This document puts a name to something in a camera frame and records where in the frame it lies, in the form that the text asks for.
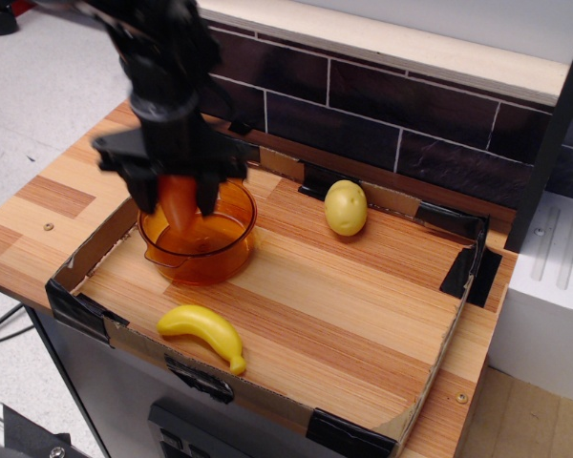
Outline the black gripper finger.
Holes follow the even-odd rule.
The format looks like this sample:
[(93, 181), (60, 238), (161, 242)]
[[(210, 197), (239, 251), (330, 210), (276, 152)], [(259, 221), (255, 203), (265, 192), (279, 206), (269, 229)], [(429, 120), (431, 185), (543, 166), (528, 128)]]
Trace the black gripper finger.
[(158, 176), (152, 170), (138, 166), (126, 166), (118, 174), (125, 181), (138, 209), (147, 214), (154, 214), (159, 201)]
[(203, 217), (213, 214), (221, 180), (218, 174), (203, 172), (196, 178), (196, 203)]

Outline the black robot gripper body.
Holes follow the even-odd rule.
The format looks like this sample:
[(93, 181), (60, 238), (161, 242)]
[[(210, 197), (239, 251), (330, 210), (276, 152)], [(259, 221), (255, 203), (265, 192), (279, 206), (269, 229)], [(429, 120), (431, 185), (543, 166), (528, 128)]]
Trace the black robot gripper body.
[(215, 131), (198, 102), (194, 94), (164, 103), (131, 94), (129, 105), (139, 126), (93, 141), (100, 169), (126, 182), (153, 182), (161, 176), (246, 178), (251, 147)]

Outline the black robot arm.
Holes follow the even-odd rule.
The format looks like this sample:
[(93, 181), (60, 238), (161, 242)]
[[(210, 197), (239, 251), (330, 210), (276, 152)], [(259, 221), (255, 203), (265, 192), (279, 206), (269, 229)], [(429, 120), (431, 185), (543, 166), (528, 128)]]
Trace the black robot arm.
[(75, 10), (100, 23), (131, 82), (129, 103), (138, 128), (96, 138), (99, 167), (118, 174), (138, 209), (159, 205), (164, 177), (190, 177), (203, 216), (211, 215), (219, 187), (247, 176), (248, 143), (217, 132), (200, 109), (214, 93), (229, 115), (231, 96), (211, 77), (221, 59), (194, 1), (43, 1), (51, 10)]

